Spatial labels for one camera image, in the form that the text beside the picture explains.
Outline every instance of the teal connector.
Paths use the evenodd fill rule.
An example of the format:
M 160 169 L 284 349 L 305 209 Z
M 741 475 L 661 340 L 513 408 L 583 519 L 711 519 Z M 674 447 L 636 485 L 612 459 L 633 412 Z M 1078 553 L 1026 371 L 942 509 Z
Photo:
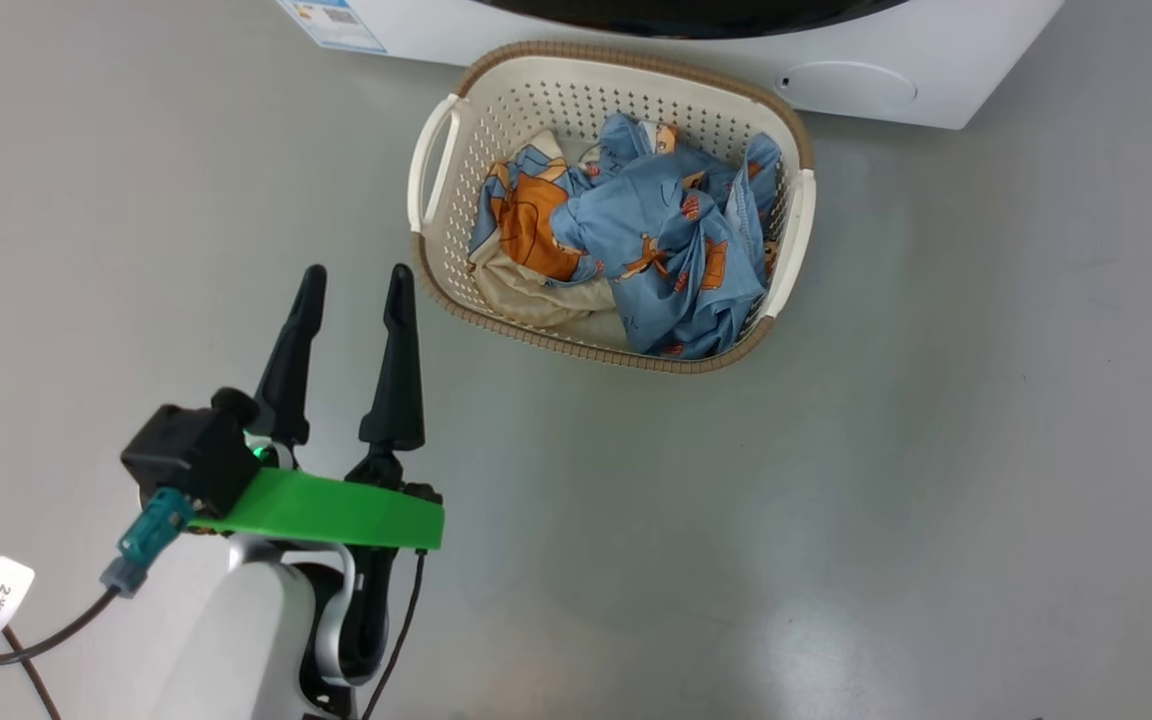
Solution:
M 180 537 L 194 520 L 194 508 L 189 498 L 177 488 L 159 488 L 151 498 L 141 517 L 128 528 L 123 539 L 118 541 L 119 556 L 109 562 L 100 582 L 118 589 L 119 597 L 135 597 L 145 584 L 150 566 L 160 553 Z

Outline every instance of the washing machine door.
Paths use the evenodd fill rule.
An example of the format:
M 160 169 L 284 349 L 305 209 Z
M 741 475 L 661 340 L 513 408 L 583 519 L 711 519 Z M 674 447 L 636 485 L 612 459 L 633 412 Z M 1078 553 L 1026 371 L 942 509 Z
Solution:
M 475 0 L 536 18 L 639 37 L 760 37 L 864 17 L 908 0 Z

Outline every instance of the washing machine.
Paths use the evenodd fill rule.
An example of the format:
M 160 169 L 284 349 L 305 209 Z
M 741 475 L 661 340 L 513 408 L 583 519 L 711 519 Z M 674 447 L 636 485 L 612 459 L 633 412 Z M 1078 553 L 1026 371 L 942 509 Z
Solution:
M 470 65 L 584 41 L 722 70 L 795 108 L 960 129 L 1064 0 L 279 0 L 324 47 Z

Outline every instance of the orange cartoon print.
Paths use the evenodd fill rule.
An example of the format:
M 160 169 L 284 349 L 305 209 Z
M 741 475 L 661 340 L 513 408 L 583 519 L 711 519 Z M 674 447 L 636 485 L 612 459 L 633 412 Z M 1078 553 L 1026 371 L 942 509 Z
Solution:
M 548 176 L 563 168 L 552 167 Z M 518 185 L 502 199 L 493 199 L 500 227 L 500 247 L 509 259 L 558 281 L 570 281 L 579 265 L 581 251 L 561 247 L 550 228 L 550 214 L 567 202 L 567 191 L 545 179 L 518 173 Z
M 696 220 L 700 219 L 700 199 L 695 195 L 687 196 L 685 200 L 682 200 L 682 217 L 687 218 L 687 221 L 695 223 Z
M 673 152 L 673 149 L 675 149 L 679 144 L 679 131 L 667 124 L 657 124 L 655 135 L 658 156 L 666 154 L 666 152 Z
M 705 238 L 705 276 L 700 278 L 700 290 L 718 290 L 723 287 L 727 274 L 727 241 L 714 242 Z
M 774 242 L 763 243 L 763 267 L 767 270 L 767 276 L 772 276 L 772 270 L 776 268 L 776 252 L 780 247 Z
M 545 165 L 545 169 L 536 179 L 543 179 L 545 182 L 554 182 L 556 179 L 561 179 L 563 173 L 567 173 L 567 160 L 554 158 Z
M 626 273 L 616 279 L 616 282 L 626 281 L 639 273 L 655 268 L 661 278 L 668 278 L 669 271 L 664 268 L 664 262 L 669 259 L 668 252 L 657 249 L 657 238 L 643 233 L 643 258 L 626 265 Z
M 503 162 L 493 164 L 492 169 L 488 170 L 488 177 L 498 179 L 502 187 L 509 187 L 509 168 Z M 499 200 L 499 197 L 493 197 L 493 200 Z

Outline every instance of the brown basket rim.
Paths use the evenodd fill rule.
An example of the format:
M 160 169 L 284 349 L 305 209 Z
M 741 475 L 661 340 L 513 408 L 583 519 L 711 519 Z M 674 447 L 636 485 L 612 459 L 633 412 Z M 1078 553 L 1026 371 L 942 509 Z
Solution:
M 749 97 L 750 100 L 767 106 L 768 109 L 776 113 L 776 116 L 781 118 L 786 126 L 790 128 L 795 145 L 797 146 L 797 151 L 799 151 L 799 168 L 812 169 L 814 167 L 812 141 L 808 135 L 806 127 L 803 124 L 803 119 L 786 101 L 781 100 L 780 97 L 772 94 L 767 90 L 763 90 L 763 88 L 723 76 L 721 73 L 696 68 L 694 65 L 679 63 L 675 60 L 666 60 L 653 55 L 627 53 L 624 50 L 578 45 L 573 44 L 573 41 L 516 41 L 513 45 L 498 47 L 498 50 L 493 50 L 492 53 L 479 58 L 473 65 L 470 65 L 470 68 L 465 71 L 465 76 L 461 78 L 460 86 L 456 88 L 456 96 L 465 97 L 470 88 L 473 88 L 473 83 L 498 65 L 517 58 L 536 56 L 589 60 L 594 61 L 594 63 L 605 65 L 624 65 L 626 67 L 649 70 L 650 73 L 667 74 L 667 76 L 698 82 L 702 85 L 719 88 L 719 90 Z M 548 334 L 522 328 L 515 324 L 503 323 L 503 320 L 493 318 L 493 316 L 479 313 L 479 311 L 473 310 L 471 306 L 461 305 L 460 302 L 447 295 L 442 286 L 439 286 L 438 281 L 434 280 L 434 272 L 430 266 L 425 245 L 425 236 L 422 236 L 418 232 L 414 232 L 412 251 L 416 256 L 416 274 L 420 278 L 420 283 L 424 285 L 425 291 L 429 293 L 430 297 L 433 297 L 434 302 L 438 302 L 448 313 L 455 314 L 457 318 L 465 320 L 465 323 L 479 325 L 482 328 L 503 334 L 503 336 L 515 338 L 515 340 L 535 344 L 536 347 L 547 348 L 547 350 L 563 353 L 573 357 L 581 357 L 582 359 L 599 361 L 599 363 L 609 365 L 653 370 L 653 372 L 658 373 L 681 376 L 708 373 L 743 361 L 772 332 L 772 325 L 776 323 L 776 319 L 772 318 L 772 316 L 764 316 L 730 350 L 722 355 L 707 357 L 706 359 L 665 359 L 664 357 L 652 357 L 635 353 L 604 350 L 600 347 L 561 340 L 561 338 L 548 336 Z

